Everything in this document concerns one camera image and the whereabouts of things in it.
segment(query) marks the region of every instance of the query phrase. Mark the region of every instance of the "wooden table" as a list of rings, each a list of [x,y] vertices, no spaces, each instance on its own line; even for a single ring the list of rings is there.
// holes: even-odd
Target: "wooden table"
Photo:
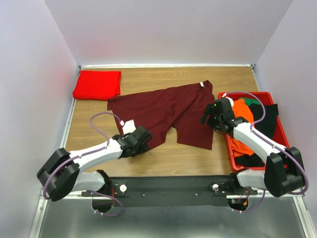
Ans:
[[[257,91],[249,67],[188,67],[188,68],[120,68],[97,69],[122,72],[121,94],[153,91],[168,87],[209,80],[215,98],[219,92]],[[100,144],[105,138],[94,131],[90,117],[107,111],[105,101],[77,100],[70,126],[66,149],[80,150]],[[102,115],[94,125],[109,137],[118,134],[113,116]],[[194,176],[227,175],[231,172],[224,136],[214,133],[212,150],[176,143],[176,130],[172,128],[166,142],[134,158],[122,158],[100,164],[89,171],[104,170],[109,176]]]

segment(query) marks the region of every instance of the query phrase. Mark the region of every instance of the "maroon shirt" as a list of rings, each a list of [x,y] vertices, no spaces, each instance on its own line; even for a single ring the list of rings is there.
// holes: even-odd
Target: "maroon shirt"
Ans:
[[[110,98],[108,110],[123,121],[133,119],[135,127],[144,126],[152,134],[148,142],[153,149],[165,142],[166,133],[174,127],[177,143],[210,149],[213,129],[199,122],[208,103],[213,103],[212,84],[209,81],[135,93]],[[122,133],[119,122],[117,127]]]

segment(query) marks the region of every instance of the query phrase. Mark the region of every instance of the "green cloth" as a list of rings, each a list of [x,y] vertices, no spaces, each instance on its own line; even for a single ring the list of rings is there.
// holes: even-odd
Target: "green cloth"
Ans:
[[[244,103],[249,106],[251,105],[252,103],[255,103],[255,104],[259,104],[260,105],[260,102],[256,99],[251,99],[251,98],[239,98],[239,99],[243,99],[244,100]]]

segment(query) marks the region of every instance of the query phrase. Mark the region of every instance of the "clothing pile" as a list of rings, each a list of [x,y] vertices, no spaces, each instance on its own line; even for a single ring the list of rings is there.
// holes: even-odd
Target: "clothing pile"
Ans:
[[[265,117],[262,121],[255,124],[255,128],[273,139],[277,124],[278,107],[273,104],[265,107]],[[259,120],[263,115],[263,110],[257,100],[250,98],[239,98],[232,107],[235,117],[244,117],[250,123]],[[256,155],[248,146],[242,142],[230,138],[234,160],[236,164],[244,167],[263,167],[262,159]]]

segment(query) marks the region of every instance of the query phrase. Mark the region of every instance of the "dark red garment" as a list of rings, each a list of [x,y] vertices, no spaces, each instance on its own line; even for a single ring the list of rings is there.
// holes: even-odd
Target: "dark red garment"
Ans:
[[[165,142],[166,133],[174,127],[177,143],[210,149],[213,129],[199,122],[208,103],[213,103],[209,81],[110,98],[108,110],[121,120],[133,119],[135,126],[144,126],[152,134],[148,142],[153,149]],[[121,125],[117,127],[122,133]]]
[[[106,101],[120,94],[120,71],[80,72],[73,92],[75,99]]]

